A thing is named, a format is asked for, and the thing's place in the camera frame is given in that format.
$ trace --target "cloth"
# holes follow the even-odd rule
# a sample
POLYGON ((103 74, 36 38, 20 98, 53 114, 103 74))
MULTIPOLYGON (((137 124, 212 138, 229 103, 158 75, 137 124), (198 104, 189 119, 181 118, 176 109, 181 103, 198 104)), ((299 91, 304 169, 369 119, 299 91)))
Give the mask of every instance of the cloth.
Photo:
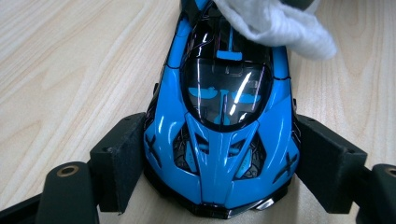
POLYGON ((235 30, 256 43, 286 46, 312 60, 329 59, 337 51, 332 36, 312 12, 318 4, 301 11, 279 0, 214 2, 235 30))

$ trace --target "windshield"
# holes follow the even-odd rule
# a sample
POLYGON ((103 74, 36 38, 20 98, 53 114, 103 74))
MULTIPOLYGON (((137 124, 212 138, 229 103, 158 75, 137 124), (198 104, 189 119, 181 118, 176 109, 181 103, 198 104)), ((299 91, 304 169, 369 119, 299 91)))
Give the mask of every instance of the windshield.
POLYGON ((266 65, 208 59, 186 61, 182 81, 184 101, 192 115, 223 131, 256 119, 272 86, 266 65))

